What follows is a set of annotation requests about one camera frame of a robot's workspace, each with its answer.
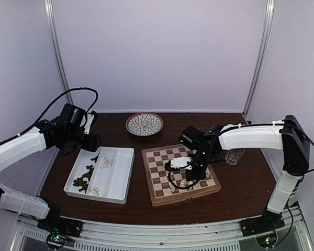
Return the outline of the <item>white chess king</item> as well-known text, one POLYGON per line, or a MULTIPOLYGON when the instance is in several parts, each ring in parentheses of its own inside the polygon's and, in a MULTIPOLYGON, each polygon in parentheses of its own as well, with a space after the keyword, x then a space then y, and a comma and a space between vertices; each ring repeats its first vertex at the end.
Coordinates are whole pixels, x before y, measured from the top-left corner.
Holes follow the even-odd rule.
POLYGON ((184 188, 184 187, 185 187, 185 181, 184 181, 184 180, 181 180, 181 181, 180 181, 180 187, 181 187, 181 188, 184 188))

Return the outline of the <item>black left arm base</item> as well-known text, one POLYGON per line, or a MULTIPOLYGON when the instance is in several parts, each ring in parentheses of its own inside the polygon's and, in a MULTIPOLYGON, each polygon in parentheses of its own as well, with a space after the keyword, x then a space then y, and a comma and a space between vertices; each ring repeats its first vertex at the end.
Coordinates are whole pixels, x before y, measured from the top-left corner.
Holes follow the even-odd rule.
POLYGON ((62 248, 66 243, 73 242, 81 236, 83 222, 61 216, 56 206, 49 206, 49 212, 44 219, 35 218, 37 227, 46 230, 46 245, 53 250, 62 248))

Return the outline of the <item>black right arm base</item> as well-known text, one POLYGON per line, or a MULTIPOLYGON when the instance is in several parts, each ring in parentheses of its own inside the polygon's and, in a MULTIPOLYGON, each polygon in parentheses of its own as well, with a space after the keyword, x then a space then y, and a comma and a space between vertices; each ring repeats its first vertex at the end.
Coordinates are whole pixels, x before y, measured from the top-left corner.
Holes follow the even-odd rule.
POLYGON ((257 244, 262 248, 272 248, 278 242, 276 230, 284 227, 282 213, 273 213, 264 209, 261 216, 247 218, 240 221, 243 237, 256 236, 257 244))

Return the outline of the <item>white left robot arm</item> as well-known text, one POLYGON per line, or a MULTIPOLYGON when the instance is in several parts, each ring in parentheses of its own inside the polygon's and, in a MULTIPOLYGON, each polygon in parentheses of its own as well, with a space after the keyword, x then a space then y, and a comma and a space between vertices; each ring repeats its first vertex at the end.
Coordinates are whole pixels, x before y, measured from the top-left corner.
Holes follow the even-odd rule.
MULTIPOLYGON (((99 135, 90 131, 97 113, 65 104, 53 120, 36 121, 25 132, 0 144, 0 172, 34 153, 56 147, 64 155, 76 149, 96 152, 100 147, 99 135)), ((29 215, 44 223, 53 232, 60 232, 65 221, 51 212, 53 206, 39 197, 26 195, 0 183, 0 209, 29 215)))

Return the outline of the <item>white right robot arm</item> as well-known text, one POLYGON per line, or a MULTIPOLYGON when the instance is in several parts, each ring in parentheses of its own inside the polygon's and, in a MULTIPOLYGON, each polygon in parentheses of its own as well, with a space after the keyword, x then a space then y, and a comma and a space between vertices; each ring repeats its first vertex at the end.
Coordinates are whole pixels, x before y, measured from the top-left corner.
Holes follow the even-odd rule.
POLYGON ((309 169, 310 143, 293 115, 260 124, 213 125, 207 132, 189 126, 179 141, 195 154, 175 157, 171 168, 185 169, 187 180, 201 180, 207 166, 222 151, 236 149, 274 149, 283 151, 283 170, 267 203, 267 212, 258 219, 258 227, 268 231, 309 169))

